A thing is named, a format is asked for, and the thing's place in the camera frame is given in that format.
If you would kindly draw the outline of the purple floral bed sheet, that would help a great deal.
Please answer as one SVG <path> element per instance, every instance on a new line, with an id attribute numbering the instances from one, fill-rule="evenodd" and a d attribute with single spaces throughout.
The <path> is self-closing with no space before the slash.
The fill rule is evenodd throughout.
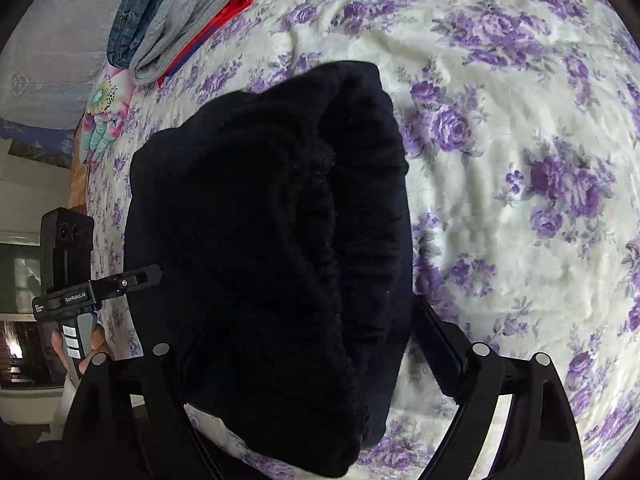
<path id="1" fill-rule="evenodd" d="M 639 420 L 639 51 L 606 0 L 254 0 L 134 94 L 89 181 L 93 273 L 122 268 L 151 134 L 341 58 L 394 102 L 418 291 L 472 339 L 552 357 L 600 478 Z"/>

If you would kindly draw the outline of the colourful floral folded quilt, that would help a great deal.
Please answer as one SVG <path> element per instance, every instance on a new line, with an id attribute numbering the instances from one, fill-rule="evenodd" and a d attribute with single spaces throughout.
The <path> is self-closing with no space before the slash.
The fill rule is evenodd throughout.
<path id="1" fill-rule="evenodd" d="M 129 70 L 105 61 L 89 93 L 82 121 L 79 160 L 83 164 L 97 165 L 120 136 L 133 94 Z"/>

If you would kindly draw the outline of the folded red blue garment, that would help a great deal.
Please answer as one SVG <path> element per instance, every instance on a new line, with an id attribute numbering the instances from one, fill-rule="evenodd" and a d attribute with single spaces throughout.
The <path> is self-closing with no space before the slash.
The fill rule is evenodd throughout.
<path id="1" fill-rule="evenodd" d="M 196 52 L 202 44 L 216 32 L 248 8 L 254 0 L 230 0 L 213 18 L 211 18 L 200 31 L 183 47 L 174 57 L 167 70 L 157 79 L 157 85 L 161 87 L 166 78 L 171 77 L 183 64 Z"/>

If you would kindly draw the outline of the white lace bed cover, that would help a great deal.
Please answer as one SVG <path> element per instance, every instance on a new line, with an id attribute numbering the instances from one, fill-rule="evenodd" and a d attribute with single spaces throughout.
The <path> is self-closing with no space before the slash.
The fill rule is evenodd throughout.
<path id="1" fill-rule="evenodd" d="M 120 0 L 35 0 L 1 53 L 1 117 L 76 127 L 105 61 Z"/>

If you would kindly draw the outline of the dark navy pants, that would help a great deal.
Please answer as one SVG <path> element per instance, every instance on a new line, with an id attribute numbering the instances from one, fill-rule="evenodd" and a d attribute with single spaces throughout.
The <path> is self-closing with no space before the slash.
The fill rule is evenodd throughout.
<path id="1" fill-rule="evenodd" d="M 412 295 L 408 165 L 378 68 L 334 62 L 203 105 L 132 156 L 128 304 L 182 404 L 340 478 L 382 438 Z"/>

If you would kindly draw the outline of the folded blue denim jeans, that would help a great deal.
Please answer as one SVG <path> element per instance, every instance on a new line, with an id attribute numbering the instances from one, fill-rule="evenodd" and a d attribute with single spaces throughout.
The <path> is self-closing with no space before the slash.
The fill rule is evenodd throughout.
<path id="1" fill-rule="evenodd" d="M 127 68 L 163 0 L 122 0 L 108 35 L 106 58 Z"/>

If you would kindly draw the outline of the folded grey pants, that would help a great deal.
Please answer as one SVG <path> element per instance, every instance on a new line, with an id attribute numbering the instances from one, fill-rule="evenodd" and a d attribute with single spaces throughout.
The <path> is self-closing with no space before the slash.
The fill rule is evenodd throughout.
<path id="1" fill-rule="evenodd" d="M 157 81 L 179 52 L 230 0 L 163 0 L 132 57 L 136 86 Z"/>

